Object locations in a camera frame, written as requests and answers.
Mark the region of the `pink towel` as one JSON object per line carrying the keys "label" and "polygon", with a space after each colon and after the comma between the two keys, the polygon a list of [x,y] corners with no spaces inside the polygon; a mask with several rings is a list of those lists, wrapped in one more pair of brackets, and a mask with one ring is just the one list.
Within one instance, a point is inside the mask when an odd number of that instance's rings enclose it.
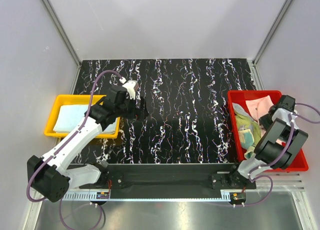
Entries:
{"label": "pink towel", "polygon": [[245,103],[249,114],[258,123],[260,123],[259,118],[268,114],[269,109],[274,105],[269,95],[255,100],[246,100]]}

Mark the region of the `light blue towel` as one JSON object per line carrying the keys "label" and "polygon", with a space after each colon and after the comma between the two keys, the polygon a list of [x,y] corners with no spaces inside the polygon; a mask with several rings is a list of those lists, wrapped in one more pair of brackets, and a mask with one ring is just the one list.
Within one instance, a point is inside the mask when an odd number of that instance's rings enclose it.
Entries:
{"label": "light blue towel", "polygon": [[59,134],[69,134],[83,123],[87,109],[88,105],[82,104],[62,105],[53,131]]}

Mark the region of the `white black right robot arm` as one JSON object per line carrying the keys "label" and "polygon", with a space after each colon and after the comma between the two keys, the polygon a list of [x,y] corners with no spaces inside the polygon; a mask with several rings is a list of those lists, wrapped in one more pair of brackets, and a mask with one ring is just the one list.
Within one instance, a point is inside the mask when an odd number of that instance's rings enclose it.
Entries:
{"label": "white black right robot arm", "polygon": [[244,160],[227,175],[228,185],[235,189],[264,171],[287,169],[309,136],[296,124],[293,97],[282,95],[274,103],[267,95],[245,104],[246,108],[232,104],[236,136],[241,148],[246,149]]}

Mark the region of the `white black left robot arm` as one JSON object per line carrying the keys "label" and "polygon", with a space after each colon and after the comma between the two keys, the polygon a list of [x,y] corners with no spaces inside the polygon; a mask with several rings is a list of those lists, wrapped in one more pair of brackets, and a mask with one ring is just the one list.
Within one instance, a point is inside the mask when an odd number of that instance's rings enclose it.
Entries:
{"label": "white black left robot arm", "polygon": [[31,156],[27,161],[27,197],[33,188],[52,203],[61,200],[68,190],[84,185],[103,188],[108,183],[107,162],[85,164],[70,169],[73,159],[95,137],[117,118],[143,121],[149,115],[145,98],[136,107],[138,81],[128,80],[123,85],[113,85],[95,104],[89,103],[80,123],[54,148],[42,157]]}

